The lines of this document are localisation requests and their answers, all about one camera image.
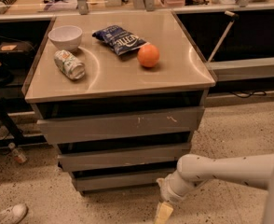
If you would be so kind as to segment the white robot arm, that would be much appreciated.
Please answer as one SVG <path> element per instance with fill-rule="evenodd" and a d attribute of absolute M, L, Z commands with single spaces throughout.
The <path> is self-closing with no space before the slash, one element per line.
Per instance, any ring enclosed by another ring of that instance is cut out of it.
<path fill-rule="evenodd" d="M 194 154 L 179 159 L 176 170 L 157 180 L 161 201 L 154 224 L 166 224 L 176 203 L 212 179 L 268 191 L 263 224 L 274 224 L 274 154 L 210 159 Z"/>

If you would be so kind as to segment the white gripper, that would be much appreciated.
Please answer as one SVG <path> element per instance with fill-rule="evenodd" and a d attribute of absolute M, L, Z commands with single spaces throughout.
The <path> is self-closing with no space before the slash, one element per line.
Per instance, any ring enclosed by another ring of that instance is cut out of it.
<path fill-rule="evenodd" d="M 187 188 L 182 180 L 171 177 L 158 178 L 157 183 L 160 189 L 160 198 L 163 202 L 158 203 L 154 224 L 166 224 L 173 212 L 171 204 L 181 202 L 185 198 Z"/>

